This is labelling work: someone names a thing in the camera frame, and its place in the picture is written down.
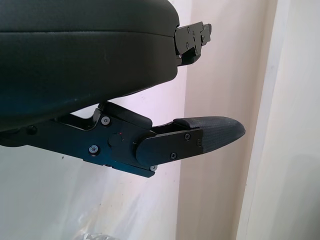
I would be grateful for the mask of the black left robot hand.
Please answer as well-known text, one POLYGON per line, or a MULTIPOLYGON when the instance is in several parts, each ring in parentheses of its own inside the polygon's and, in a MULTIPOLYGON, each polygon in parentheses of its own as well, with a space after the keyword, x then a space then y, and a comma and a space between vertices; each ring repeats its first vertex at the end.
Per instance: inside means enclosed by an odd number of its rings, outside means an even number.
POLYGON ((3 0, 0 144, 33 146, 149 178, 246 130, 223 116, 152 121, 112 103, 173 80, 211 39, 167 0, 3 0))

